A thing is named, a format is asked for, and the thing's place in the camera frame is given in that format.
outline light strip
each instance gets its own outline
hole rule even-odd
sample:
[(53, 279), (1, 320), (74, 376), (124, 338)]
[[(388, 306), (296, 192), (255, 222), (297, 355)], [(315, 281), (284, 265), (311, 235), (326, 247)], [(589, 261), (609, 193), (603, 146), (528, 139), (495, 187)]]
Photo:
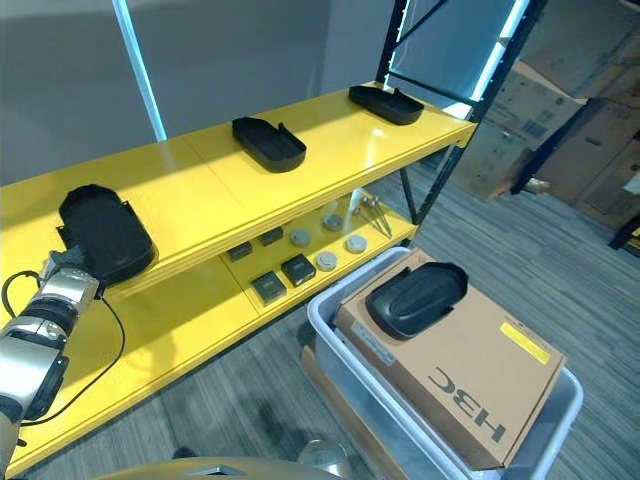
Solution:
[(138, 46), (138, 39), (136, 32), (133, 29), (133, 23), (131, 22), (131, 15), (129, 14), (129, 8), (127, 7), (126, 0), (113, 0), (113, 10), (118, 19), (118, 25), (120, 26), (120, 32), (122, 33), (122, 39), (129, 55), (129, 62), (131, 62), (131, 68), (133, 74), (136, 77), (138, 83), (138, 89), (140, 95), (144, 101), (144, 106), (147, 109), (147, 115), (149, 116), (149, 122), (153, 128), (153, 133), (156, 136), (156, 141), (162, 142), (167, 139), (167, 134), (164, 131), (164, 125), (162, 124), (162, 118), (160, 117), (160, 111), (156, 104), (156, 98), (153, 95), (151, 89), (151, 83), (149, 82), (149, 76), (147, 75), (147, 69), (144, 66), (142, 60), (142, 54), (140, 53), (140, 47)]
[(527, 8), (527, 5), (529, 5), (527, 0), (515, 1), (511, 8), (511, 12), (509, 12), (509, 16), (507, 17), (507, 21), (504, 22), (504, 26), (500, 32), (500, 37), (511, 38), (513, 36), (513, 32), (516, 31), (516, 27), (518, 26), (518, 23), (520, 23), (520, 19), (522, 18), (522, 14), (524, 13), (525, 8)]
[(491, 50), (491, 55), (489, 55), (489, 60), (485, 64), (482, 69), (482, 73), (480, 74), (480, 78), (478, 78), (478, 83), (476, 83), (476, 88), (473, 89), (473, 94), (471, 95), (471, 100), (479, 101), (484, 91), (489, 85), (489, 80), (493, 76), (493, 72), (496, 70), (498, 63), (500, 63), (500, 59), (502, 58), (502, 54), (504, 53), (505, 48), (497, 43), (493, 46), (493, 50)]

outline shelf board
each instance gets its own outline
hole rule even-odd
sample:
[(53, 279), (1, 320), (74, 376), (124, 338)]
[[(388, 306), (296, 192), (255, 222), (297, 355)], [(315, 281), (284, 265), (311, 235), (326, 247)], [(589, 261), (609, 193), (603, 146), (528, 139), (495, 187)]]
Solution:
[[(307, 145), (300, 167), (268, 173), (226, 123), (3, 187), (0, 275), (38, 270), (50, 250), (64, 248), (57, 208), (80, 185), (116, 190), (157, 247), (145, 272), (110, 289), (125, 298), (448, 145), (464, 146), (475, 128), (430, 105), (414, 124), (393, 125), (351, 103), (346, 90), (257, 117), (284, 122)], [(16, 305), (32, 293), (22, 282), (12, 290)]]
[[(353, 200), (357, 201), (360, 194), (356, 192)], [(107, 292), (106, 297), (112, 300), (127, 333), (123, 357), (58, 418), (20, 432), (27, 446), (16, 450), (8, 477), (104, 424), (373, 256), (415, 234), (414, 225), (383, 205), (393, 232), (392, 238), (387, 238), (361, 217), (349, 214), (351, 201), (352, 197), (344, 196), (283, 225), (285, 235), (299, 227), (312, 232), (313, 240), (304, 249), (291, 245), (287, 236), (267, 247), (255, 239), (254, 252), (237, 262), (229, 262), (223, 254), (126, 298), (113, 298)], [(330, 233), (320, 226), (322, 217), (328, 213), (344, 216), (341, 232)], [(362, 254), (344, 250), (345, 238), (353, 233), (367, 239), (368, 247)], [(283, 261), (300, 252), (313, 261), (318, 252), (325, 250), (338, 256), (334, 271), (318, 272), (297, 288), (288, 284), (280, 271)], [(269, 270), (275, 270), (283, 279), (287, 295), (263, 307), (249, 282)], [(66, 404), (111, 361), (119, 342), (110, 313), (104, 305), (94, 302), (70, 337), (65, 350), (70, 359), (69, 369), (51, 412)]]

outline small black box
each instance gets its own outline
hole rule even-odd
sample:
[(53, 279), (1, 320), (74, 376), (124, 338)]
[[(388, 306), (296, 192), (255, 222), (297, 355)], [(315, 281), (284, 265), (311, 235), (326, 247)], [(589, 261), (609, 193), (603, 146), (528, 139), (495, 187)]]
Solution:
[(235, 262), (236, 260), (240, 260), (242, 257), (246, 257), (251, 252), (253, 252), (253, 247), (251, 246), (251, 242), (244, 242), (244, 243), (241, 243), (240, 245), (237, 245), (227, 250), (229, 259), (232, 262)]
[(265, 247), (267, 245), (271, 245), (273, 242), (277, 242), (284, 236), (284, 231), (282, 227), (276, 227), (273, 230), (269, 230), (268, 232), (260, 235), (260, 243)]
[(252, 280), (251, 284), (253, 288), (256, 289), (256, 292), (258, 292), (258, 295), (260, 295), (260, 298), (262, 298), (262, 303), (264, 303), (265, 306), (287, 293), (287, 288), (273, 270)]
[(302, 254), (284, 262), (282, 271), (294, 287), (299, 287), (316, 276), (316, 267)]

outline black metal upright post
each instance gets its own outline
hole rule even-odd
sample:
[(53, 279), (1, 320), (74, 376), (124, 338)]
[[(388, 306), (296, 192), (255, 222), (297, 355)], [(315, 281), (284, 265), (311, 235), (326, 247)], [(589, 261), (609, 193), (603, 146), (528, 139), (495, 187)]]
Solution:
[(409, 0), (396, 0), (393, 4), (391, 20), (389, 20), (389, 28), (387, 29), (387, 37), (384, 40), (384, 47), (382, 48), (382, 55), (380, 55), (380, 63), (378, 64), (376, 82), (384, 83), (384, 77), (386, 77), (389, 72), (391, 58), (396, 49), (396, 39), (398, 38), (404, 11), (408, 4)]
[[(426, 90), (430, 90), (438, 93), (444, 97), (450, 98), (452, 100), (465, 103), (471, 106), (471, 112), (469, 115), (469, 121), (474, 123), (479, 123), (484, 118), (485, 114), (489, 110), (491, 103), (494, 98), (500, 91), (504, 80), (506, 79), (511, 67), (516, 61), (520, 50), (522, 50), (522, 46), (526, 41), (529, 33), (533, 29), (533, 26), (537, 19), (540, 16), (544, 6), (547, 3), (547, 0), (530, 0), (527, 5), (524, 14), (516, 30), (509, 40), (509, 43), (505, 47), (505, 52), (502, 55), (502, 58), (496, 67), (491, 79), (489, 80), (489, 84), (485, 89), (482, 98), (475, 102), (469, 98), (464, 98), (454, 92), (449, 92), (444, 89), (428, 85), (424, 82), (420, 82), (418, 80), (407, 77), (404, 74), (399, 72), (395, 72), (391, 68), (391, 59), (393, 57), (393, 52), (398, 47), (398, 45), (404, 42), (411, 34), (413, 34), (420, 25), (426, 22), (431, 16), (433, 16), (436, 11), (441, 8), (447, 0), (440, 0), (437, 2), (416, 24), (407, 31), (400, 39), (398, 40), (398, 30), (402, 24), (402, 16), (407, 8), (407, 0), (396, 0), (393, 8), (393, 12), (391, 15), (391, 21), (389, 23), (389, 29), (387, 31), (387, 37), (385, 40), (385, 45), (382, 51), (382, 56), (380, 58), (380, 64), (378, 66), (378, 74), (376, 75), (376, 80), (378, 82), (384, 82), (384, 79), (387, 75), (391, 75), (396, 78), (400, 78), (404, 81), (410, 82), (414, 85), (417, 85)], [(451, 173), (454, 168), (460, 161), (460, 157), (462, 157), (462, 153), (464, 152), (464, 148), (453, 147), (450, 154), (447, 156), (445, 164), (443, 168), (440, 170), (440, 173), (436, 177), (435, 181), (431, 185), (429, 193), (427, 194), (425, 200), (422, 202), (420, 209), (416, 211), (415, 204), (413, 201), (413, 196), (411, 193), (411, 185), (409, 181), (408, 173), (405, 169), (400, 171), (402, 185), (404, 188), (405, 196), (407, 197), (407, 204), (409, 205), (409, 212), (411, 214), (411, 221), (414, 225), (420, 225), (424, 221), (425, 217), (433, 207), (436, 199), (440, 195), (442, 188), (449, 180)]]

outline gray carpet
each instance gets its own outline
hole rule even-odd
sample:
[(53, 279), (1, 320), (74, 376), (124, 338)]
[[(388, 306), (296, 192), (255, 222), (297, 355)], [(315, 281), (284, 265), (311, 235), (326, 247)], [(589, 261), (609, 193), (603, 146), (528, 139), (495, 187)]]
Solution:
[[(424, 195), (433, 166), (410, 175)], [(406, 213), (398, 174), (370, 190)], [(483, 203), (448, 185), (416, 240), (568, 356), (585, 404), (551, 478), (640, 474), (640, 261), (609, 249), (611, 234), (549, 196)], [(295, 460), (307, 441), (325, 438), (345, 445), (356, 478), (373, 478), (300, 369), (311, 338), (301, 306), (25, 476), (88, 478), (169, 459), (185, 444), (203, 455)]]

